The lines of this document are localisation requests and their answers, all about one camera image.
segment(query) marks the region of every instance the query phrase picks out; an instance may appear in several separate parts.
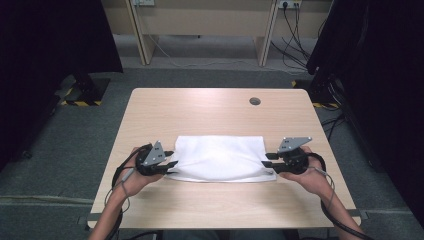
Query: white towel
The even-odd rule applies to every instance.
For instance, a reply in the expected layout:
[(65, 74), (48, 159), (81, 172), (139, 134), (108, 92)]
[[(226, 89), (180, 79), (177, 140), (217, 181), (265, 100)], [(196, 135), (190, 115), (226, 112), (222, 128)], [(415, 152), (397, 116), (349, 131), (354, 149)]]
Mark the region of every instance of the white towel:
[(194, 182), (263, 182), (276, 179), (262, 161), (263, 137), (179, 136), (171, 161), (178, 161), (168, 178)]

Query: person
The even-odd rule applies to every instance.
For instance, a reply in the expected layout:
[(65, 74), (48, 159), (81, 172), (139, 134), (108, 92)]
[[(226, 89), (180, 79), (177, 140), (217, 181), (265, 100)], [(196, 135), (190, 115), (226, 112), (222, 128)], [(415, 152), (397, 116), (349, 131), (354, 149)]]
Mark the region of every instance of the person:
[[(312, 152), (309, 147), (302, 146), (302, 149), (306, 153)], [(132, 158), (127, 164), (127, 167), (135, 166), (135, 158)], [(325, 206), (329, 206), (328, 212), (339, 222), (342, 222), (345, 226), (363, 233), (362, 229), (349, 215), (348, 211), (344, 207), (343, 203), (338, 198), (337, 194), (333, 192), (333, 188), (327, 181), (324, 174), (316, 170), (321, 169), (321, 163), (314, 157), (309, 157), (309, 168), (306, 172), (300, 175), (295, 175), (288, 172), (280, 173), (280, 176), (299, 183), (306, 191), (318, 195), (323, 201)], [(140, 192), (145, 186), (150, 183), (156, 182), (163, 177), (163, 175), (156, 174), (153, 176), (143, 176), (137, 171), (134, 171), (128, 179), (125, 180), (125, 184), (121, 184), (121, 179), (125, 176), (128, 169), (124, 170), (117, 181), (116, 187), (110, 194), (103, 212), (97, 221), (97, 224), (91, 231), (89, 240), (105, 239), (110, 231), (113, 229), (116, 219), (118, 218), (122, 206), (127, 197), (133, 196)], [(335, 226), (339, 239), (341, 240), (354, 240), (360, 239), (342, 229)], [(189, 235), (193, 236), (192, 239), (218, 239), (214, 231), (164, 231), (165, 239), (189, 239)], [(247, 239), (246, 235), (250, 239), (269, 239), (269, 240), (281, 240), (284, 239), (282, 234), (278, 234), (276, 231), (244, 231), (235, 230), (230, 234), (230, 238), (233, 239)]]

